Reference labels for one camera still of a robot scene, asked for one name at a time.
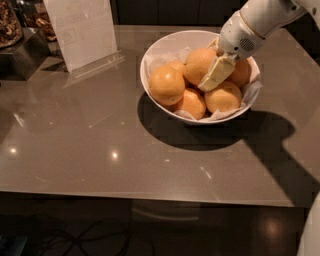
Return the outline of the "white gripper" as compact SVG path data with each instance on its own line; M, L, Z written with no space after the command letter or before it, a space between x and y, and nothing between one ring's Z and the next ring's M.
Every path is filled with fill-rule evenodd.
M236 11L223 25L219 38L216 37L208 47L244 59L252 56L264 41L247 25L241 13ZM236 61L227 55L215 57L198 88L203 92L212 91L229 77L235 65Z

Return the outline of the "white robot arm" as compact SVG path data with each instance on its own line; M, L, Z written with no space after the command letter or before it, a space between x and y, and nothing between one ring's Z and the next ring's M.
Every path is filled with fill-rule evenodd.
M239 59L251 57L277 29L309 13L320 27L320 0L248 0L223 25L211 46L217 50L198 88L210 92L235 70Z

